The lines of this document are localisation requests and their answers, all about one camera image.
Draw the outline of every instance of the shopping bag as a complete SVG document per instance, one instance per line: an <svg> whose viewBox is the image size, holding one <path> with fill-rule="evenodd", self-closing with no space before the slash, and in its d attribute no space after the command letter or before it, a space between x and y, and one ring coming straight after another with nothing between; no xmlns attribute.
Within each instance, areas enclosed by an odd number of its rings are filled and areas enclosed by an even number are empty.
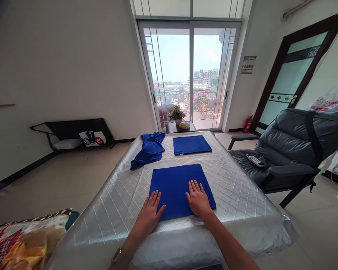
<svg viewBox="0 0 338 270"><path fill-rule="evenodd" d="M308 111L338 114L338 84L333 86L326 94L318 97L308 107Z"/></svg>
<svg viewBox="0 0 338 270"><path fill-rule="evenodd" d="M101 131L86 131L79 133L80 138L83 140L85 146L101 146L106 144L106 138Z"/></svg>

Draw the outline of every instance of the hand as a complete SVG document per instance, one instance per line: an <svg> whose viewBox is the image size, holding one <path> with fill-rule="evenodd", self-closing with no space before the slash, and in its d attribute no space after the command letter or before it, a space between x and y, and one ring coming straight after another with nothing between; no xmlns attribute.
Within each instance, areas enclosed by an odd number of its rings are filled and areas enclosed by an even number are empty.
<svg viewBox="0 0 338 270"><path fill-rule="evenodd" d="M203 220L207 214L213 213L202 184L200 184L199 187L196 180L191 180L189 182L189 192L190 194L186 192L185 195L187 196L190 209L194 212L194 214Z"/></svg>
<svg viewBox="0 0 338 270"><path fill-rule="evenodd" d="M134 227L130 232L131 234L134 234L137 238L144 240L154 230L166 207L166 205L163 205L157 213L160 197L161 192L158 194L157 190L153 192L150 197L148 196L146 198Z"/></svg>

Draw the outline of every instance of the white box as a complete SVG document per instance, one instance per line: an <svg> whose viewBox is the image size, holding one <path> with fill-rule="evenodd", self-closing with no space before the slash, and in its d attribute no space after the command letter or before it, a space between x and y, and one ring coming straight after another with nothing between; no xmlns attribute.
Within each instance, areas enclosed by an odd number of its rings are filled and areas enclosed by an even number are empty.
<svg viewBox="0 0 338 270"><path fill-rule="evenodd" d="M75 147L78 147L79 145L81 145L80 139L67 139L67 140L62 140L54 144L55 148L58 150L74 149Z"/></svg>

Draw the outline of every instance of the sky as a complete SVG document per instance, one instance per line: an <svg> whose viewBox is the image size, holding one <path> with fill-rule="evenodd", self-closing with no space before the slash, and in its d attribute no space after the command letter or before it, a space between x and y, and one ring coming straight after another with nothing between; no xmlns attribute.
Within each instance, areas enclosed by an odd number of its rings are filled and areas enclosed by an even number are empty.
<svg viewBox="0 0 338 270"><path fill-rule="evenodd" d="M189 30L188 34L152 35L154 55L149 52L153 80L186 83L189 79ZM222 55L222 45L219 35L194 35L194 71L200 69L219 69ZM163 69L163 79L160 72L160 61Z"/></svg>

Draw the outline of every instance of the fire extinguisher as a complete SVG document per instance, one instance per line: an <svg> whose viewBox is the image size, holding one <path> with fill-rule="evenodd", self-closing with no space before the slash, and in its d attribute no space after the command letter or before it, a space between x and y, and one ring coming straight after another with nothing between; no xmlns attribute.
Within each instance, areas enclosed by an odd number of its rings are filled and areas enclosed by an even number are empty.
<svg viewBox="0 0 338 270"><path fill-rule="evenodd" d="M253 116L250 116L248 118L247 122L245 122L244 130L243 130L244 133L248 133L250 125L252 124L252 122L253 122Z"/></svg>

